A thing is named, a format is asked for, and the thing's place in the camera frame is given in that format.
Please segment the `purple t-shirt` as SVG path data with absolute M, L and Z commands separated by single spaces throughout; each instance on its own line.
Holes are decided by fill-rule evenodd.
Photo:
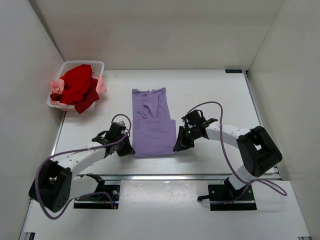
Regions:
M 137 158 L 166 157 L 174 153 L 176 121 L 170 116 L 166 88 L 132 90 L 132 133 Z

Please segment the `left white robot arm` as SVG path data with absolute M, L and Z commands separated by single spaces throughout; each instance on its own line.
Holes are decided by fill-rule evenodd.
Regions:
M 76 198 L 90 195 L 95 199 L 110 198 L 102 177 L 80 173 L 113 153 L 120 157 L 135 154 L 123 121 L 113 122 L 109 130 L 100 132 L 82 151 L 67 152 L 60 159 L 54 156 L 43 163 L 29 189 L 29 197 L 53 213 Z

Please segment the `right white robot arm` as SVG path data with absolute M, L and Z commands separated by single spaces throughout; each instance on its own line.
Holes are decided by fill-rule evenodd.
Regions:
M 254 182 L 262 183 L 287 196 L 283 188 L 261 178 L 283 159 L 265 128 L 257 126 L 248 129 L 223 124 L 221 119 L 205 119 L 200 110 L 189 112 L 182 117 L 182 121 L 184 125 L 179 127 L 174 152 L 194 148 L 195 140 L 199 138 L 219 141 L 224 155 L 227 153 L 225 144 L 239 150 L 243 164 L 238 170 L 233 169 L 232 175 L 223 183 L 228 203 L 240 199 Z

